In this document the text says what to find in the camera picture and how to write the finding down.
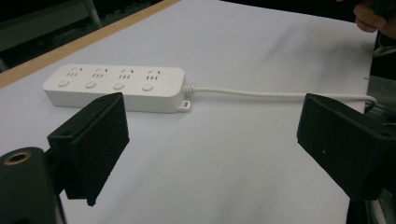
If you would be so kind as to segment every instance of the white cable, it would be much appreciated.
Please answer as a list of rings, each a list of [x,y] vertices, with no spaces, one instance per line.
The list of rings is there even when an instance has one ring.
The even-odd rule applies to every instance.
[[[282,92],[255,92],[255,91],[235,91],[222,88],[210,88],[210,87],[194,87],[187,85],[184,87],[184,93],[191,95],[196,92],[217,92],[241,96],[251,96],[251,97],[264,97],[264,98],[286,98],[286,99],[304,99],[306,93],[282,93]],[[365,101],[370,104],[367,109],[372,109],[377,100],[373,96],[369,95],[355,95],[355,94],[333,94],[333,93],[315,93],[317,95],[326,96],[334,100],[340,101]]]

